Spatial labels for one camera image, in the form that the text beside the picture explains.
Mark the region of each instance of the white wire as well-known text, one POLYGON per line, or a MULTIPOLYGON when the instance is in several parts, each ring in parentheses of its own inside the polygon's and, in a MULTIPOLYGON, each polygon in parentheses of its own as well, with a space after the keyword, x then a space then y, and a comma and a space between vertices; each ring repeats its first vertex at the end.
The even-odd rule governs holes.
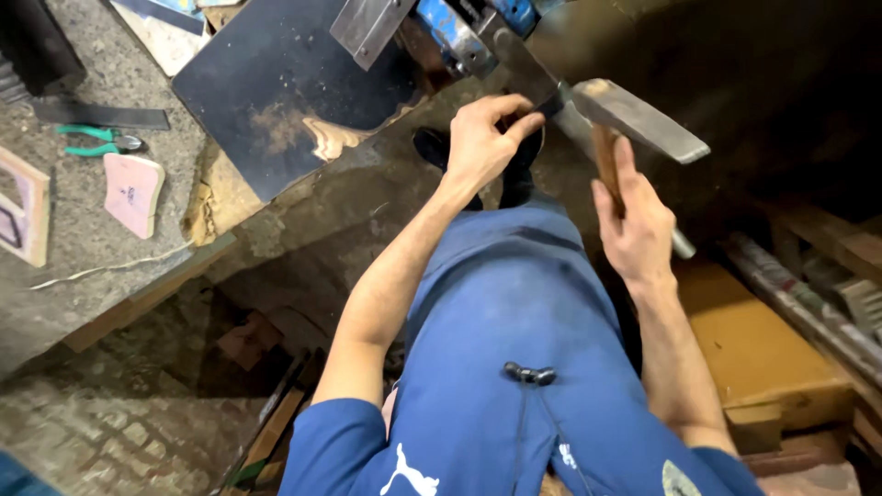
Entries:
POLYGON ((122 264, 122 265, 118 265, 118 266, 90 268, 90 269, 88 269, 88 270, 84 270, 83 272, 77 272, 76 274, 71 275, 71 276, 69 276, 69 277, 64 277, 64 278, 62 278, 62 279, 53 279, 52 281, 46 281, 46 282, 44 282, 43 284, 37 284, 36 286, 31 286, 29 289, 34 289, 34 290, 36 290, 36 289, 47 288, 47 287, 49 287, 49 286, 51 286, 51 285, 53 285, 53 284, 55 284, 55 283, 57 283, 57 282, 73 281, 73 280, 75 280, 75 279, 79 279, 80 277, 82 277, 82 276, 84 276, 84 275, 88 275, 88 274, 91 274, 92 272, 98 272, 98 271, 101 271, 101 270, 118 270, 118 269, 121 269, 121 268, 135 267, 136 265, 138 265, 138 264, 143 264, 143 263, 145 263, 145 262, 155 262, 155 261, 159 261, 159 260, 167 259, 168 257, 174 255, 175 253, 178 253, 179 251, 181 251, 181 250, 187 248, 187 247, 190 246, 191 244, 193 244, 193 241, 192 241, 192 240, 191 240, 189 243, 187 243, 187 244, 183 244, 183 245, 181 245, 181 246, 178 246, 177 248, 175 248, 175 249, 172 250, 171 252, 162 253, 162 255, 160 255, 160 256, 158 256, 158 257, 150 257, 150 258, 147 258, 147 259, 132 260, 131 262, 126 262, 126 263, 124 263, 124 264, 122 264))

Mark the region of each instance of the green plier handle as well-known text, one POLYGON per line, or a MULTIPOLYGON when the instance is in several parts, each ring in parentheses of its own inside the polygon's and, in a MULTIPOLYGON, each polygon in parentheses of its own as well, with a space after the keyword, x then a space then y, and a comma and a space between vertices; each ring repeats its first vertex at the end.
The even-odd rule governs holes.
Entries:
POLYGON ((69 132, 80 132, 82 134, 88 134, 94 138, 100 139, 102 141, 109 141, 106 145, 101 145, 100 147, 95 148, 78 148, 78 147, 65 147, 65 153, 72 155, 79 155, 83 157, 100 157, 104 154, 118 154, 119 148, 114 144, 114 138, 119 135, 119 132, 113 129, 99 129, 97 127, 92 127, 91 125, 82 125, 82 124, 70 124, 70 125, 60 125, 56 127, 56 132, 58 134, 66 134, 69 132))

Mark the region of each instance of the pliers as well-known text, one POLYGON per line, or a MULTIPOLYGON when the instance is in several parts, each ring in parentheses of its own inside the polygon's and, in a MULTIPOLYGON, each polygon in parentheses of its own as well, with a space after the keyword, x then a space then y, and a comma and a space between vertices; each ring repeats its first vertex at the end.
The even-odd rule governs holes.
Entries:
POLYGON ((138 150, 144 145, 144 142, 141 141, 140 138, 120 134, 116 129, 99 129, 97 127, 92 127, 91 125, 61 125, 56 128, 56 132, 58 134, 79 132, 82 134, 88 134, 97 139, 109 141, 107 145, 101 145, 100 147, 95 148, 64 148, 65 153, 84 157, 100 157, 104 154, 124 154, 138 150))

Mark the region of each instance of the black shoe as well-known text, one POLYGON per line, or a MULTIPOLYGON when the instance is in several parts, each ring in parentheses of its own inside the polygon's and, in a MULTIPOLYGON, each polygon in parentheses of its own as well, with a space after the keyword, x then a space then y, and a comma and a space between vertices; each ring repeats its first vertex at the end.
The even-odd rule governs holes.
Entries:
MULTIPOLYGON (((450 136, 447 133, 420 127, 414 132, 413 141, 416 152, 423 160, 441 169, 443 174, 447 173, 447 160, 450 158, 450 136)), ((475 195, 463 208, 469 211, 483 209, 484 204, 478 195, 475 195)))
POLYGON ((502 173, 502 198, 499 208, 518 207, 530 200, 535 184, 530 166, 545 144, 545 126, 524 138, 502 173))

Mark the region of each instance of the hammer head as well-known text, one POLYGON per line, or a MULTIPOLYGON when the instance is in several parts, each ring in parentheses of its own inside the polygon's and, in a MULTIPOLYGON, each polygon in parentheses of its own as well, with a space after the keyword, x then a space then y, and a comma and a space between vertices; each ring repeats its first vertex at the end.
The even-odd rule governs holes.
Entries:
POLYGON ((711 153, 704 141, 668 116, 608 79, 591 79, 572 89, 576 109, 592 123, 618 130, 680 163, 711 153))

